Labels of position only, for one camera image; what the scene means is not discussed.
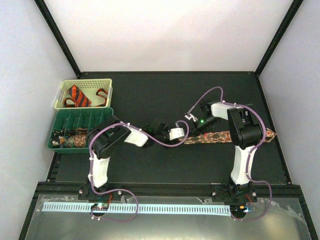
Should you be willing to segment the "floral patterned tie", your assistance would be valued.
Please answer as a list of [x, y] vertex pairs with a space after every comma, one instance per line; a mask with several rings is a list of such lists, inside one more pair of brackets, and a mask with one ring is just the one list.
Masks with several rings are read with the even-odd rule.
[[[266, 138], [265, 143], [271, 142], [277, 133], [269, 128], [266, 128]], [[199, 136], [188, 137], [184, 144], [216, 144], [216, 143], [232, 143], [230, 131], [220, 131], [220, 132], [207, 132], [200, 134]]]

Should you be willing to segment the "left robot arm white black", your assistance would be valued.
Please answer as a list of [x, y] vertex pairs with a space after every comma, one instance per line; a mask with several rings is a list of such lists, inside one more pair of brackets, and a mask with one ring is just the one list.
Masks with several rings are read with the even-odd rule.
[[148, 148], [155, 143], [138, 130], [119, 125], [120, 122], [115, 115], [110, 115], [86, 136], [90, 160], [88, 180], [92, 183], [89, 193], [97, 200], [107, 195], [108, 188], [105, 184], [108, 181], [109, 162], [119, 144]]

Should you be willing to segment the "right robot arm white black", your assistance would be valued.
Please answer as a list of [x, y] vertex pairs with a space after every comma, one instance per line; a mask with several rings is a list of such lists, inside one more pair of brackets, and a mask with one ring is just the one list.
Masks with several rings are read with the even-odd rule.
[[193, 135], [204, 134], [218, 119], [228, 122], [231, 142], [235, 145], [235, 155], [227, 195], [230, 200], [238, 202], [251, 190], [254, 155], [266, 135], [265, 128], [261, 125], [263, 122], [252, 112], [249, 105], [201, 101], [199, 106], [204, 117], [191, 117], [195, 126]]

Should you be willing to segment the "brown patterned rolled tie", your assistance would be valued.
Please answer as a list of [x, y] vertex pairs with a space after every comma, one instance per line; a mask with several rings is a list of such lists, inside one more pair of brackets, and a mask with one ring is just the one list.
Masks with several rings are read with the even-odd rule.
[[77, 128], [75, 130], [74, 146], [76, 148], [84, 148], [86, 146], [88, 129], [87, 128]]

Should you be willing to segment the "cream perforated basket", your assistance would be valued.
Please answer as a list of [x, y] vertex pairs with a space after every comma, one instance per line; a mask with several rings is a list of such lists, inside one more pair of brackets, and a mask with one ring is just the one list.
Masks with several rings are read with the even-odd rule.
[[113, 94], [112, 79], [70, 79], [64, 80], [59, 88], [58, 95], [55, 99], [54, 108], [56, 110], [70, 109], [72, 107], [79, 109], [80, 106], [75, 106], [72, 98], [72, 87], [77, 87], [80, 90], [79, 97], [86, 97], [90, 106], [82, 108], [107, 108], [111, 105]]

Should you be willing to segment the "green divided organizer tray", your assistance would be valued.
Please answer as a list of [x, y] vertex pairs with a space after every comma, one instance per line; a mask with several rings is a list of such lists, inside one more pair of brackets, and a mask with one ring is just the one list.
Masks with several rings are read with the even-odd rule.
[[53, 148], [50, 143], [50, 138], [53, 130], [78, 128], [88, 129], [89, 133], [96, 128], [100, 123], [111, 116], [114, 110], [110, 107], [106, 108], [80, 108], [80, 109], [62, 109], [59, 110], [55, 116], [53, 127], [50, 131], [48, 139], [48, 148], [58, 154], [87, 154], [89, 152], [88, 143], [85, 147], [75, 147], [74, 144], [71, 148]]

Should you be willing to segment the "dark floral rolled tie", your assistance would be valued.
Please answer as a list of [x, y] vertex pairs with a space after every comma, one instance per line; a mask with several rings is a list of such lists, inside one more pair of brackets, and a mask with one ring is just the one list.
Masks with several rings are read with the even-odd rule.
[[71, 148], [74, 144], [75, 136], [75, 130], [56, 129], [52, 131], [49, 142], [53, 148]]

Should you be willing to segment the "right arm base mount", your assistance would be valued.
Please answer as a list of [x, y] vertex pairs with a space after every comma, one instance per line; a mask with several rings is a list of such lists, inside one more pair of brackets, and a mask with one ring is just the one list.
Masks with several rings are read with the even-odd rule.
[[225, 203], [256, 203], [257, 197], [253, 196], [253, 188], [250, 183], [243, 185], [215, 184], [211, 187], [211, 196], [216, 202]]

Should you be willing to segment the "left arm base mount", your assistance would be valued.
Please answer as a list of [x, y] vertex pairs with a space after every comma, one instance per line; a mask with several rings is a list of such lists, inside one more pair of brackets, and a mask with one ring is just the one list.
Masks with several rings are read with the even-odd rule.
[[[94, 189], [99, 193], [104, 193], [113, 189], [121, 188], [119, 184], [106, 183], [105, 185]], [[107, 194], [97, 194], [92, 190], [91, 184], [83, 184], [78, 193], [78, 200], [89, 201], [89, 202], [107, 202], [110, 198], [112, 201], [119, 201], [125, 192], [123, 190], [116, 190]]]

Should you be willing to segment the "black aluminium front rail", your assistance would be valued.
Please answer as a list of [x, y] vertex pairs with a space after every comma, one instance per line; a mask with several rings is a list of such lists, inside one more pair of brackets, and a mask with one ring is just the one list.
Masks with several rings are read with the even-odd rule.
[[[79, 189], [86, 183], [67, 182], [39, 182], [34, 195], [76, 195]], [[159, 184], [159, 183], [113, 183], [121, 185], [121, 188], [144, 197], [212, 197], [211, 187], [219, 184]], [[269, 197], [269, 188], [265, 184], [252, 185], [256, 197]], [[273, 184], [271, 185], [272, 197], [293, 197], [303, 194], [299, 185]]]

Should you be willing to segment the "right black frame post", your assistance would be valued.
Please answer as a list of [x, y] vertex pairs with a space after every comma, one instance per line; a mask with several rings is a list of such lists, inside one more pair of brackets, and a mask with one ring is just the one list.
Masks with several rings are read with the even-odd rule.
[[271, 59], [273, 53], [275, 52], [282, 37], [286, 33], [288, 27], [290, 26], [292, 20], [294, 19], [303, 2], [304, 0], [293, 0], [290, 4], [290, 7], [288, 8], [285, 16], [283, 17], [279, 27], [277, 28], [271, 42], [269, 43], [261, 61], [259, 62], [254, 72], [257, 77], [259, 77], [262, 74], [263, 70], [265, 69], [267, 63]]

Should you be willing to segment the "black frame post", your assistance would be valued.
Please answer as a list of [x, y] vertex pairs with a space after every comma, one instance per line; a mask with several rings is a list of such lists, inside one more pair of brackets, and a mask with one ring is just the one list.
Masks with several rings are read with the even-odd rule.
[[57, 41], [60, 49], [62, 50], [66, 60], [68, 61], [70, 67], [72, 68], [75, 76], [79, 79], [82, 72], [76, 63], [74, 56], [72, 55], [70, 48], [68, 47], [54, 17], [52, 16], [46, 2], [44, 0], [34, 0], [37, 8], [39, 9], [41, 15], [43, 16], [46, 24], [48, 25], [50, 31], [52, 32], [55, 40]]
[[286, 33], [288, 27], [290, 26], [292, 20], [294, 19], [303, 2], [304, 0], [293, 0], [290, 4], [290, 7], [288, 8], [285, 16], [283, 17], [279, 27], [277, 28], [271, 42], [269, 43], [261, 61], [259, 62], [254, 72], [257, 77], [259, 77], [262, 74], [263, 70], [265, 69], [267, 63], [271, 59], [273, 53], [275, 52], [282, 37]]

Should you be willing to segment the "left black frame post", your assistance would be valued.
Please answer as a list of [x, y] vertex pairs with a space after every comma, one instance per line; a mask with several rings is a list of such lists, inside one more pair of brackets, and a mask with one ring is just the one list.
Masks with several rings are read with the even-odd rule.
[[54, 17], [52, 16], [46, 2], [44, 0], [34, 0], [37, 8], [39, 9], [41, 15], [43, 16], [46, 24], [48, 25], [50, 31], [52, 32], [55, 40], [57, 41], [60, 49], [62, 50], [66, 60], [68, 61], [70, 67], [72, 68], [75, 76], [79, 79], [82, 72], [76, 63], [74, 56], [72, 55], [70, 48], [68, 47]]

